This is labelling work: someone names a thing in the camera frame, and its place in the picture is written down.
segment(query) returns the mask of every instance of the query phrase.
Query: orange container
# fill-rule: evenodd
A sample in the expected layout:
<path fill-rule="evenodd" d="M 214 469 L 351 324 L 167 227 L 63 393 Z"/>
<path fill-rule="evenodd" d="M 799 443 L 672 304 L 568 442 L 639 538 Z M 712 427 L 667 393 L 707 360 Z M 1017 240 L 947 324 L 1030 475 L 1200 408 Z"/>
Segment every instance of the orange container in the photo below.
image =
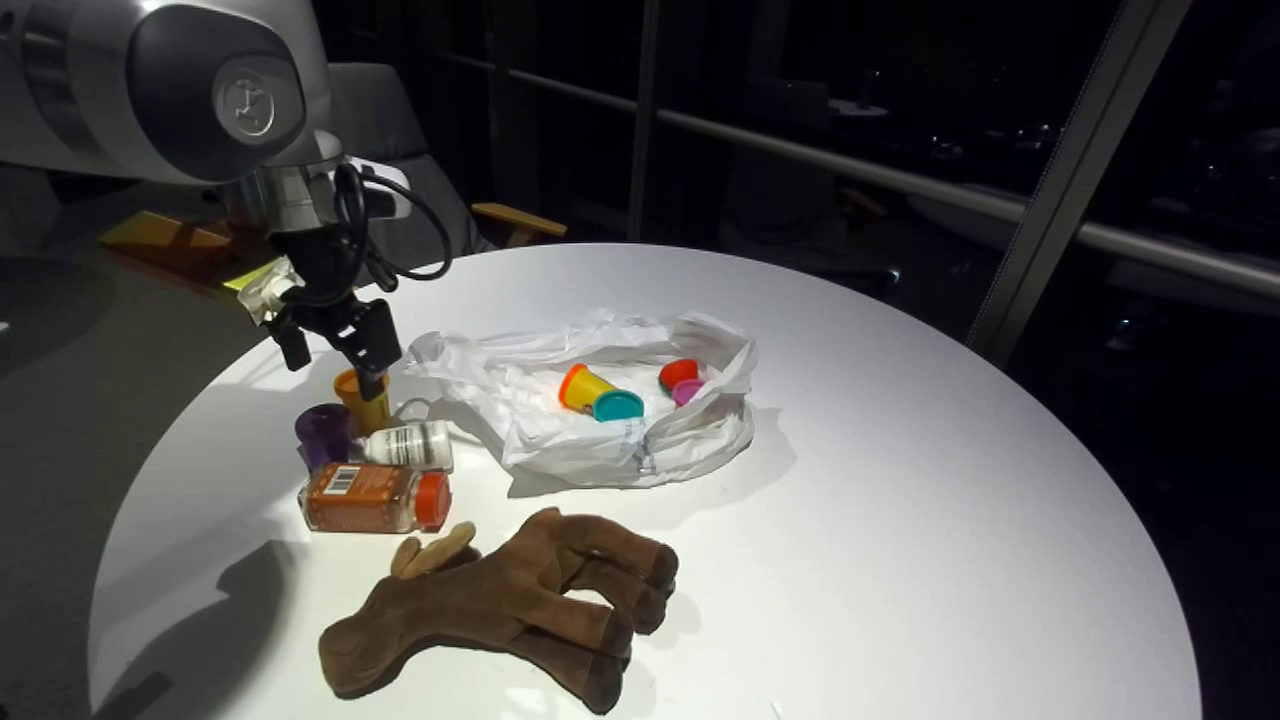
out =
<path fill-rule="evenodd" d="M 331 393 L 348 405 L 360 436 L 392 427 L 390 380 L 377 380 L 377 397 L 365 402 L 360 378 L 348 369 L 331 380 Z"/>
<path fill-rule="evenodd" d="M 418 526 L 424 531 L 442 531 L 449 519 L 449 506 L 452 506 L 449 475 L 442 469 L 427 469 L 418 479 Z"/>

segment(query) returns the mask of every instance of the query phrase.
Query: transparent plastic bag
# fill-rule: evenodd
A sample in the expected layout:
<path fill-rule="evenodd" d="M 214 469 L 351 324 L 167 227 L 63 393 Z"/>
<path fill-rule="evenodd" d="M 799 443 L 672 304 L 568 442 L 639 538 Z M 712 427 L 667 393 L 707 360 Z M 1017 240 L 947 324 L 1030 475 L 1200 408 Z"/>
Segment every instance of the transparent plastic bag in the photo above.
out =
<path fill-rule="evenodd" d="M 691 356 L 703 387 L 677 408 L 667 360 Z M 562 408 L 562 380 L 594 363 L 646 402 L 639 421 L 599 423 Z M 401 387 L 476 436 L 512 479 L 639 489 L 703 475 L 751 443 L 755 343 L 707 315 L 598 315 L 556 332 L 413 342 Z"/>

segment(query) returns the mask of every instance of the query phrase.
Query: white round table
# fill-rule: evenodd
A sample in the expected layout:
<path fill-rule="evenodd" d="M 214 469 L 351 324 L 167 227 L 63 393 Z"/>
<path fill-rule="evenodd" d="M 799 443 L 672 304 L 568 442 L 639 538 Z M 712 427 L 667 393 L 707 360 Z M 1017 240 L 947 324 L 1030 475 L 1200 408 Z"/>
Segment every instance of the white round table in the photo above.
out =
<path fill-rule="evenodd" d="M 538 510 L 599 512 L 683 562 L 611 716 L 1200 720 L 1173 579 L 1082 442 L 924 329 L 787 268 L 646 244 L 467 258 L 392 295 L 401 342 L 529 332 L 590 311 L 739 324 L 759 343 L 755 443 L 646 492 L 512 498 L 460 453 L 452 519 L 496 550 Z M 431 650 L 337 702 L 322 631 L 390 574 L 390 538 L 313 538 L 294 421 L 337 356 L 239 356 L 154 447 L 98 578 L 92 704 L 118 716 L 590 716 L 512 658 Z"/>

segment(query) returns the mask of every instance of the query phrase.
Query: toy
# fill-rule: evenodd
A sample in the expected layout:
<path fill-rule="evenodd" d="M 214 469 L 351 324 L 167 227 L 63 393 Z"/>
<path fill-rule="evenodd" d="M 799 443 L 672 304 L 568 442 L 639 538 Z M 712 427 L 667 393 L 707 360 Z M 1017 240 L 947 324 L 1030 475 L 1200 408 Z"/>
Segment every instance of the toy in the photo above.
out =
<path fill-rule="evenodd" d="M 677 408 L 683 408 L 703 387 L 691 356 L 665 363 L 662 383 L 677 402 Z"/>
<path fill-rule="evenodd" d="M 562 405 L 571 411 L 590 411 L 599 423 L 646 415 L 646 402 L 636 393 L 611 387 L 590 363 L 571 363 L 562 383 Z"/>
<path fill-rule="evenodd" d="M 677 594 L 680 557 L 605 515 L 545 510 L 496 553 L 467 550 L 473 528 L 401 543 L 365 610 L 322 637 L 337 697 L 392 683 L 407 658 L 452 645 L 512 651 L 605 716 L 623 687 L 631 631 L 651 637 Z M 594 590 L 607 603 L 566 595 Z"/>

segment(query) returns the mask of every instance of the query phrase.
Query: leather glove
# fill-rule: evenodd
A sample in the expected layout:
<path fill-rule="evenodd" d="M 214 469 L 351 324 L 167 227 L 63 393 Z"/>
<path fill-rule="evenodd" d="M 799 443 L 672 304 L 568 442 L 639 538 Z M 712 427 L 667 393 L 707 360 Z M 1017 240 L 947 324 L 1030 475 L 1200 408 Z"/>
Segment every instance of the leather glove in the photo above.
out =
<path fill-rule="evenodd" d="M 419 650 L 452 645 L 512 651 L 605 716 L 619 697 L 631 631 L 665 625 L 677 553 L 605 515 L 556 510 L 529 515 L 494 557 L 466 541 L 467 531 L 449 538 L 444 553 L 401 550 L 365 610 L 326 627 L 322 663 L 331 693 L 377 693 Z M 568 590 L 594 590 L 607 610 L 568 600 Z"/>

